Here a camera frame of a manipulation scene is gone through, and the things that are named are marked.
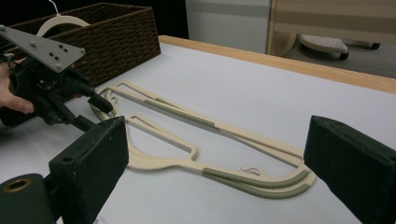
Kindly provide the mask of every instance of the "beige plastic part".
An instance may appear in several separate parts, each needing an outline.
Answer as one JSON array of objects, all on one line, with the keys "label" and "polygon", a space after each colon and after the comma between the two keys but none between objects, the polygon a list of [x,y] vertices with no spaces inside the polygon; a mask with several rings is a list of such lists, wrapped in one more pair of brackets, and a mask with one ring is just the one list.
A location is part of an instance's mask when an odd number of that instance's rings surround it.
[{"label": "beige plastic part", "polygon": [[214,128],[237,141],[243,142],[251,147],[255,147],[263,153],[267,153],[289,165],[292,165],[296,167],[296,169],[289,175],[273,177],[267,175],[258,167],[251,167],[244,170],[241,169],[241,171],[233,171],[211,164],[197,162],[194,160],[199,154],[196,146],[180,139],[152,121],[137,115],[129,117],[125,116],[127,124],[179,147],[189,152],[189,155],[185,159],[154,157],[137,149],[129,140],[129,167],[140,170],[157,170],[173,166],[183,167],[236,189],[241,189],[242,191],[256,196],[271,199],[282,199],[296,196],[306,191],[315,182],[316,175],[304,165],[303,151],[299,148],[206,118],[194,111],[183,108],[181,105],[164,100],[160,96],[150,91],[146,91],[132,82],[124,81],[116,85],[106,86],[101,90],[98,90],[98,94],[103,95],[114,108],[112,112],[105,114],[91,105],[92,111],[100,120],[123,116],[117,108],[117,98],[115,96],[117,94],[138,104],[151,105],[174,115],[179,115],[184,119],[189,119]]},{"label": "beige plastic part", "polygon": [[55,17],[47,20],[41,25],[40,29],[37,32],[38,36],[43,36],[46,32],[48,32],[51,28],[60,25],[60,24],[75,24],[77,26],[88,26],[89,24],[82,19],[72,16],[63,16],[61,14],[57,14]]}]

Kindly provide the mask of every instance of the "white plastic hook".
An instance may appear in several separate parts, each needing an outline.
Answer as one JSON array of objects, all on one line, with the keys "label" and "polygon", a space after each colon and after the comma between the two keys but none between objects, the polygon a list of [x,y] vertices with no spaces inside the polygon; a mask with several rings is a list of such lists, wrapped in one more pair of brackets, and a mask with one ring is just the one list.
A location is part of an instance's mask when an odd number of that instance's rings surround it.
[{"label": "white plastic hook", "polygon": [[56,4],[52,1],[49,0],[55,7],[56,10],[56,16],[47,20],[46,22],[44,22],[44,24],[40,27],[40,29],[37,32],[38,36],[43,36],[48,30],[50,30],[52,27],[55,27],[57,25],[60,24],[65,24],[65,23],[69,23],[69,24],[75,24],[77,26],[87,26],[89,25],[87,22],[77,18],[77,17],[72,17],[72,16],[62,16],[59,11],[58,8],[56,7]]}]

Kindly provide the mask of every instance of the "human hand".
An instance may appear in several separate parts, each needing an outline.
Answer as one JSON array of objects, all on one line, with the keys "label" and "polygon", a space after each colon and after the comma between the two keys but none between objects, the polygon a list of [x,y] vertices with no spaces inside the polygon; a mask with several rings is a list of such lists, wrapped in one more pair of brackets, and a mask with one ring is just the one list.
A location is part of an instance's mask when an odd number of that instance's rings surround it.
[{"label": "human hand", "polygon": [[11,72],[6,63],[0,63],[0,107],[6,106],[10,109],[20,111],[24,114],[33,113],[35,107],[30,101],[15,96],[9,90],[9,75]]}]

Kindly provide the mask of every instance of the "round hole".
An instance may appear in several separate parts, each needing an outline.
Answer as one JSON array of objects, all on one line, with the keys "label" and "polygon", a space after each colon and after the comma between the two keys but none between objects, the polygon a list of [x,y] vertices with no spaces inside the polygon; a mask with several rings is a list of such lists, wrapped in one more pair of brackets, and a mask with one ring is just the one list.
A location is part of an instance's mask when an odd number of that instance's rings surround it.
[{"label": "round hole", "polygon": [[6,193],[17,192],[17,191],[27,188],[31,183],[32,183],[32,180],[29,178],[17,179],[17,180],[10,182],[9,184],[7,184],[4,187],[4,192],[6,192]]}]

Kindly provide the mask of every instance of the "wooden table edge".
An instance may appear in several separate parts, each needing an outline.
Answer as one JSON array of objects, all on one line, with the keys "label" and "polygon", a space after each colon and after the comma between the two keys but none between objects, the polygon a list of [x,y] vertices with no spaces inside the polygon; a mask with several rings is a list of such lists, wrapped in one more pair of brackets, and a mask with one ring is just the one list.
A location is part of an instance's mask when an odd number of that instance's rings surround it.
[{"label": "wooden table edge", "polygon": [[243,49],[233,49],[169,35],[160,35],[159,40],[161,43],[186,49],[195,49],[251,63],[259,63],[291,72],[312,77],[325,78],[334,82],[341,82],[371,90],[383,91],[393,94],[396,93],[396,78],[381,77],[340,68],[333,68],[325,65],[305,63]]}]

